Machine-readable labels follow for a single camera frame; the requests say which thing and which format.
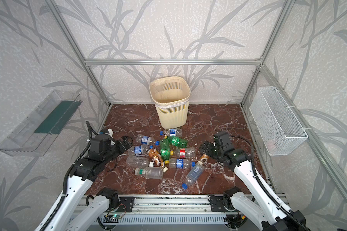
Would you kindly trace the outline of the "large clear bottle white cap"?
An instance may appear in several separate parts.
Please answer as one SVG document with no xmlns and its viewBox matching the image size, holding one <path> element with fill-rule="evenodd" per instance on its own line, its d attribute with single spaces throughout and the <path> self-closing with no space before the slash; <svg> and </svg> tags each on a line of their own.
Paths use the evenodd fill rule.
<svg viewBox="0 0 347 231">
<path fill-rule="evenodd" d="M 128 156 L 126 159 L 126 164 L 129 167 L 135 168 L 154 167 L 154 163 L 147 157 Z"/>
</svg>

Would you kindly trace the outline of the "clear bottle blue cap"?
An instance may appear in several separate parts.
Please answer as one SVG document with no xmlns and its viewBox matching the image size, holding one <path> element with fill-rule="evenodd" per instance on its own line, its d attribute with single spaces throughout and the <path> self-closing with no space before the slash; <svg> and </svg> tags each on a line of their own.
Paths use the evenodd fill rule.
<svg viewBox="0 0 347 231">
<path fill-rule="evenodd" d="M 185 181 L 182 184 L 183 189 L 187 190 L 188 187 L 192 186 L 204 172 L 204 169 L 205 167 L 203 166 L 203 162 L 198 161 L 186 176 Z"/>
</svg>

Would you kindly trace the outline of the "clear bottle blue label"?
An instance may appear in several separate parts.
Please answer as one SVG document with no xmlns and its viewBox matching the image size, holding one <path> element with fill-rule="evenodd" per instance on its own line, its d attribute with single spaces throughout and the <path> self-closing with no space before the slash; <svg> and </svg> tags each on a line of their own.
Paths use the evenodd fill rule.
<svg viewBox="0 0 347 231">
<path fill-rule="evenodd" d="M 148 151 L 152 149 L 152 145 L 142 144 L 138 146 L 132 146 L 130 149 L 127 150 L 128 155 L 130 156 L 143 156 L 147 155 Z"/>
<path fill-rule="evenodd" d="M 146 145 L 159 145 L 160 144 L 160 142 L 156 141 L 153 137 L 145 136 L 143 134 L 137 135 L 136 142 L 139 144 L 146 144 Z"/>
<path fill-rule="evenodd" d="M 175 169 L 187 169 L 193 168 L 195 166 L 195 162 L 189 159 L 180 159 L 180 158 L 171 158 L 169 159 L 169 168 Z"/>
</svg>

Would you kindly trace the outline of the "clear bottle green label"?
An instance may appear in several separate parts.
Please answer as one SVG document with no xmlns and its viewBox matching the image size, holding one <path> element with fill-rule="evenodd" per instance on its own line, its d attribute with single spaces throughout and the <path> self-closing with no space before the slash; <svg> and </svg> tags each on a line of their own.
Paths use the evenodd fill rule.
<svg viewBox="0 0 347 231">
<path fill-rule="evenodd" d="M 146 179 L 162 179 L 164 173 L 167 171 L 168 171 L 168 167 L 136 168 L 135 175 L 144 176 Z"/>
</svg>

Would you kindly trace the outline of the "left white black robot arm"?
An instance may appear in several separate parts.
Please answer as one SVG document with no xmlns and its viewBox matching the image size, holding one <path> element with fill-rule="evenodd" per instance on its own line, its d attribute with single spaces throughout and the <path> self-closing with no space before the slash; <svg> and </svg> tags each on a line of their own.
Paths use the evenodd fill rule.
<svg viewBox="0 0 347 231">
<path fill-rule="evenodd" d="M 67 170 L 62 192 L 36 228 L 38 231 L 85 231 L 104 212 L 118 210 L 121 206 L 117 191 L 103 188 L 86 209 L 70 220 L 84 194 L 105 170 L 106 164 L 133 145 L 132 137 L 122 136 L 116 140 L 112 137 L 112 131 L 98 134 L 89 122 L 86 125 L 89 133 L 87 146 Z"/>
</svg>

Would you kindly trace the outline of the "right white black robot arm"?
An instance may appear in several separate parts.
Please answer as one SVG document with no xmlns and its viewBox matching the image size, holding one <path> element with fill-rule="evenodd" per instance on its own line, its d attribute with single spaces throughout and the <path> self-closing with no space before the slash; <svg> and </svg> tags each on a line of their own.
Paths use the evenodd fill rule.
<svg viewBox="0 0 347 231">
<path fill-rule="evenodd" d="M 200 146 L 201 154 L 232 170 L 255 198 L 252 201 L 234 187 L 224 193 L 226 209 L 241 212 L 261 231 L 307 231 L 305 216 L 283 202 L 256 170 L 253 145 L 249 144 L 251 152 L 247 154 L 242 148 L 235 148 L 231 138 L 228 133 L 219 132 L 214 135 L 214 142 L 205 141 Z"/>
</svg>

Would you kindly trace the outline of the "cream ribbed waste bin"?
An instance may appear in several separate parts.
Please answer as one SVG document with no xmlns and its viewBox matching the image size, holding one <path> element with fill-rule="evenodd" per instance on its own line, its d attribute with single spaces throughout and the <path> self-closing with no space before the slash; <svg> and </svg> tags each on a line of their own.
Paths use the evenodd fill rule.
<svg viewBox="0 0 347 231">
<path fill-rule="evenodd" d="M 164 129 L 186 124 L 191 90 L 184 78 L 172 76 L 156 79 L 150 83 L 149 91 Z"/>
</svg>

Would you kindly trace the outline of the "clear bottle red label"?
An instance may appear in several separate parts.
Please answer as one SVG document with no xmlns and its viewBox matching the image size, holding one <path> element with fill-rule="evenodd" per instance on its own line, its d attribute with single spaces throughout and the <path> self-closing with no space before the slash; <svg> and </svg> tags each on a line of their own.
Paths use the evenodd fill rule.
<svg viewBox="0 0 347 231">
<path fill-rule="evenodd" d="M 170 155 L 173 158 L 187 158 L 191 159 L 195 157 L 195 148 L 193 147 L 187 147 L 187 148 L 181 148 L 176 150 L 171 150 Z"/>
</svg>

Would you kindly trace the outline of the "brown Nescafe coffee bottle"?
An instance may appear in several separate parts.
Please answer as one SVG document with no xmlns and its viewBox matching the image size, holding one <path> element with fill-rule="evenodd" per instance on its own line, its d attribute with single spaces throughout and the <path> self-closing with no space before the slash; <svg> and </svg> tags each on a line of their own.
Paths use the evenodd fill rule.
<svg viewBox="0 0 347 231">
<path fill-rule="evenodd" d="M 149 167 L 164 167 L 164 161 L 155 148 L 149 149 L 148 156 L 151 159 Z"/>
</svg>

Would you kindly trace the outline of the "small bottle blue cap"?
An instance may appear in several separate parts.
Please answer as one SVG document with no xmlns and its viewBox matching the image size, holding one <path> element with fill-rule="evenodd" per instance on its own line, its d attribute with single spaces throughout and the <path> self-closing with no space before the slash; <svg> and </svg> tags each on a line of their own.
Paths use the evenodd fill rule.
<svg viewBox="0 0 347 231">
<path fill-rule="evenodd" d="M 163 131 L 160 131 L 161 136 L 176 136 L 176 137 L 182 137 L 183 132 L 181 129 L 165 129 Z"/>
</svg>

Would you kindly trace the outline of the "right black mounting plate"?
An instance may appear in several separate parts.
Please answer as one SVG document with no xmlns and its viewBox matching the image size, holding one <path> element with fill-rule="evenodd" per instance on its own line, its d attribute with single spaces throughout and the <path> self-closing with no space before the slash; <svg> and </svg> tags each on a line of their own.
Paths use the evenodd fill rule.
<svg viewBox="0 0 347 231">
<path fill-rule="evenodd" d="M 212 212 L 233 212 L 233 211 L 235 211 L 234 208 L 230 208 L 229 206 L 226 205 L 223 196 L 216 196 L 216 195 L 210 194 L 207 196 L 207 200 L 210 203 L 210 207 L 211 207 Z"/>
</svg>

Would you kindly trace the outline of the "black mounting plate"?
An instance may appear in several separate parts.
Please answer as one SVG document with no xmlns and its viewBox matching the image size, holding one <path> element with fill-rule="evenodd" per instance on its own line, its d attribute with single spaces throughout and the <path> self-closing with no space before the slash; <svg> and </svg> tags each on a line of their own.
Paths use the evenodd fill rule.
<svg viewBox="0 0 347 231">
<path fill-rule="evenodd" d="M 234 208 L 230 208 L 229 206 L 226 205 L 223 196 L 216 196 L 216 195 L 210 194 L 207 196 L 207 200 L 210 203 L 210 207 L 211 207 L 212 212 L 233 212 L 233 211 L 235 211 Z"/>
<path fill-rule="evenodd" d="M 119 198 L 120 204 L 112 210 L 114 213 L 131 213 L 133 211 L 134 200 L 133 196 L 122 196 Z"/>
</svg>

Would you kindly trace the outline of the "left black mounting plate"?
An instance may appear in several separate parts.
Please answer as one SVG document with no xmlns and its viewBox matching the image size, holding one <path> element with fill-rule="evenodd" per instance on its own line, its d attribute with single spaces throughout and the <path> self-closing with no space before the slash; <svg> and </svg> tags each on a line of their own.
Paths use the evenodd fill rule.
<svg viewBox="0 0 347 231">
<path fill-rule="evenodd" d="M 134 200 L 133 196 L 122 196 L 119 198 L 120 204 L 112 210 L 114 213 L 131 213 L 133 211 Z"/>
</svg>

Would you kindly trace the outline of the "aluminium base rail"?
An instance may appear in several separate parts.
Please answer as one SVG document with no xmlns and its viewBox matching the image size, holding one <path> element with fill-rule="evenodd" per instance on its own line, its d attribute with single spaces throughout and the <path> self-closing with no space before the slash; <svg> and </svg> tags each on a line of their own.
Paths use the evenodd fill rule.
<svg viewBox="0 0 347 231">
<path fill-rule="evenodd" d="M 184 195 L 120 195 L 135 197 L 131 213 L 104 212 L 92 225 L 101 222 L 112 225 L 177 225 L 177 224 L 234 224 L 247 219 L 241 212 L 212 212 L 206 194 Z M 70 220 L 74 220 L 94 198 L 83 196 Z"/>
</svg>

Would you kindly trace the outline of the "aluminium frame bar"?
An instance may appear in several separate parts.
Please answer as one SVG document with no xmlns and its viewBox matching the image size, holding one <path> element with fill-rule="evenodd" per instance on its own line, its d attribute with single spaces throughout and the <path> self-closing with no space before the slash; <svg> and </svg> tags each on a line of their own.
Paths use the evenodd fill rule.
<svg viewBox="0 0 347 231">
<path fill-rule="evenodd" d="M 257 59 L 85 59 L 96 65 L 259 65 Z"/>
</svg>

